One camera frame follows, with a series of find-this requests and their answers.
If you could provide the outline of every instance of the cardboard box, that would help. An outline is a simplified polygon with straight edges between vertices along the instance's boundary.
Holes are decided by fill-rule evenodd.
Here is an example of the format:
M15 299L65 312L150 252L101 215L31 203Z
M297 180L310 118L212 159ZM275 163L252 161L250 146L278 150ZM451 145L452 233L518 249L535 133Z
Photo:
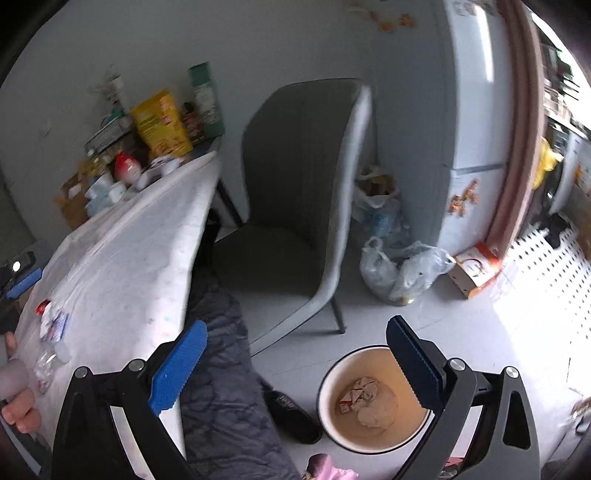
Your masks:
M480 243L455 257L456 266L447 275L469 299L493 283L502 263Z
M80 191L76 193L72 198L68 198L70 189L80 184ZM88 215L86 214L86 204L88 199L84 197L84 194L89 188L89 182L86 176L76 175L71 176L60 189L60 194L56 196L53 201L61 210L61 214L64 216L66 223L72 230L76 230L80 225L88 221Z

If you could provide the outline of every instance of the chair leg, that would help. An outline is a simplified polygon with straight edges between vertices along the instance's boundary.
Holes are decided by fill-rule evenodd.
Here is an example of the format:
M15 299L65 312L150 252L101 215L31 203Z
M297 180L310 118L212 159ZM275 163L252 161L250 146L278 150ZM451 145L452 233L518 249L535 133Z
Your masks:
M343 320L343 312L340 309L340 305L336 299L336 296L333 296L330 299L330 306L332 307L333 313L335 314L336 323L339 326L339 333L345 333L347 331L347 326L345 325L345 321Z

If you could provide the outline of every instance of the bucket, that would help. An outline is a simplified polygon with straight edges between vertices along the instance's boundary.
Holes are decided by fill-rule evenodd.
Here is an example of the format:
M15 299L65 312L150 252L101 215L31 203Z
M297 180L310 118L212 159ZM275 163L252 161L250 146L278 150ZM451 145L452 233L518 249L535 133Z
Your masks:
M357 379L374 378L392 390L398 400L394 422L387 429L370 428L354 411L341 413L339 400ZM326 433L341 447L377 455L410 442L427 423L430 410L422 408L390 348L373 345L345 355L328 371L318 392L318 415Z

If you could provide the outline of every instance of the white refrigerator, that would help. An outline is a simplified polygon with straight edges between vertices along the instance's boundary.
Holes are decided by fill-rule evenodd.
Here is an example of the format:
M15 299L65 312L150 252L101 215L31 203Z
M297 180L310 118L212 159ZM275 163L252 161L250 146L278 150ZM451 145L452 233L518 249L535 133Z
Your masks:
M513 119L504 19L488 0L366 6L415 23L372 34L378 163L397 179L414 239L456 255L485 238L504 185ZM477 203L449 213L474 180Z

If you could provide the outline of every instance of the finger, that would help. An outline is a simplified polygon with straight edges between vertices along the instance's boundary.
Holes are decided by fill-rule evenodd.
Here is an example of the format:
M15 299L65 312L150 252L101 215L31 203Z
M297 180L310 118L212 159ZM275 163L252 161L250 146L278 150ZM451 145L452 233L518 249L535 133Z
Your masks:
M17 422L18 431L21 433L31 433L39 430L41 426L41 414L38 410L32 409L22 420Z
M35 404L35 395L30 388L20 392L14 400L2 409L2 416L6 423L12 425L25 417Z
M6 343L6 353L8 356L13 356L14 352L17 351L17 338L12 332L6 332L4 334L4 343Z

